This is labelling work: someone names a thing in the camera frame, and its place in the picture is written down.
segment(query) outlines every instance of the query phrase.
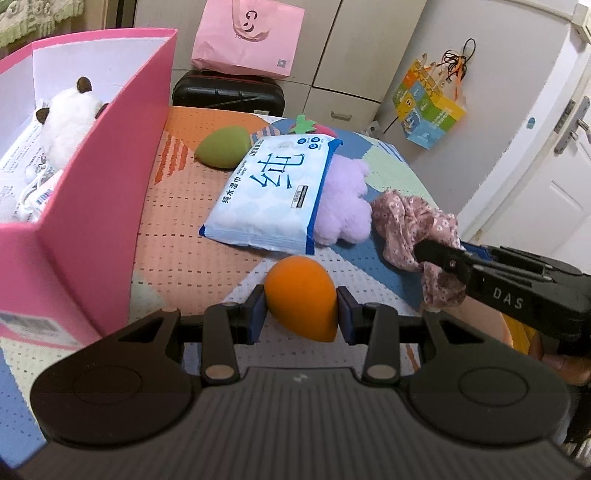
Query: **pink cardboard box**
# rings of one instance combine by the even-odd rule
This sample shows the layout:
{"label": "pink cardboard box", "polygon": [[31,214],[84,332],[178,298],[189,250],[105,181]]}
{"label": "pink cardboard box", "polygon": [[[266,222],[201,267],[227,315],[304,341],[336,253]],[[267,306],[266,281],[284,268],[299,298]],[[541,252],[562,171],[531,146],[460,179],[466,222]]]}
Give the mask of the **pink cardboard box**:
{"label": "pink cardboard box", "polygon": [[110,102],[37,223],[0,224],[0,337],[77,349],[128,319],[135,244],[168,115],[176,30],[102,30],[0,60],[0,158],[40,99],[90,79]]}

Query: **pink paper bag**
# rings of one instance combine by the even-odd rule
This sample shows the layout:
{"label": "pink paper bag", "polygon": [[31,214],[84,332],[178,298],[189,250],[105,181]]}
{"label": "pink paper bag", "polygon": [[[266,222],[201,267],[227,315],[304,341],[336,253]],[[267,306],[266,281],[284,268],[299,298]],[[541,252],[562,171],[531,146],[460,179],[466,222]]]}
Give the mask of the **pink paper bag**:
{"label": "pink paper bag", "polygon": [[288,77],[303,19],[275,0],[207,0],[191,59],[200,70]]}

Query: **bear ear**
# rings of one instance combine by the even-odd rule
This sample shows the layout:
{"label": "bear ear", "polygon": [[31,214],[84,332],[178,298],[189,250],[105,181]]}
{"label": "bear ear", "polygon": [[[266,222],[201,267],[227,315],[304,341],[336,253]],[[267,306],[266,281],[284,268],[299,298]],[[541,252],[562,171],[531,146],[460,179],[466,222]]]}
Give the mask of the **bear ear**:
{"label": "bear ear", "polygon": [[35,112],[35,116],[37,117],[37,121],[43,125],[45,124],[45,120],[47,120],[47,115],[49,115],[49,107],[43,107]]}
{"label": "bear ear", "polygon": [[90,84],[90,80],[86,77],[80,77],[76,82],[76,88],[80,93],[86,93],[92,91],[92,85]]}
{"label": "bear ear", "polygon": [[99,111],[96,113],[95,115],[95,119],[100,117],[101,113],[105,111],[105,108],[107,108],[109,104],[108,103],[103,103],[103,106],[99,108]]}

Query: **white cabinet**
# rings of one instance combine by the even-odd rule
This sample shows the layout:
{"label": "white cabinet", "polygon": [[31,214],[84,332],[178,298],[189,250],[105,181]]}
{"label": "white cabinet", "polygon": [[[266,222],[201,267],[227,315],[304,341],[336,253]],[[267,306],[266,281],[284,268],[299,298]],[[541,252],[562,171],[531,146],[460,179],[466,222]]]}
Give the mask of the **white cabinet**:
{"label": "white cabinet", "polygon": [[283,3],[306,10],[291,76],[286,80],[312,85],[340,0],[283,0]]}
{"label": "white cabinet", "polygon": [[[364,130],[373,120],[427,0],[283,0],[306,10],[285,116]],[[173,78],[191,68],[206,0],[138,0],[136,27],[178,29]]]}
{"label": "white cabinet", "polygon": [[426,0],[343,0],[314,86],[381,102]]}

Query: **pink floral cloth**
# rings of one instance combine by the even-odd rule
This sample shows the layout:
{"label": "pink floral cloth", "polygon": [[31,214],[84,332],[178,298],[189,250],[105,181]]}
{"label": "pink floral cloth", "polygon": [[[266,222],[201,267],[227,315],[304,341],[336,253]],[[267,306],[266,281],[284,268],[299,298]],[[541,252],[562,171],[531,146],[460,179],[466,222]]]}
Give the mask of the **pink floral cloth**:
{"label": "pink floral cloth", "polygon": [[455,275],[428,262],[419,264],[413,256],[414,246],[425,239],[462,248],[456,217],[432,207],[421,197],[404,197],[396,190],[381,194],[371,206],[374,226],[386,240],[384,258],[403,270],[423,271],[425,303],[433,307],[462,303],[466,287]]}

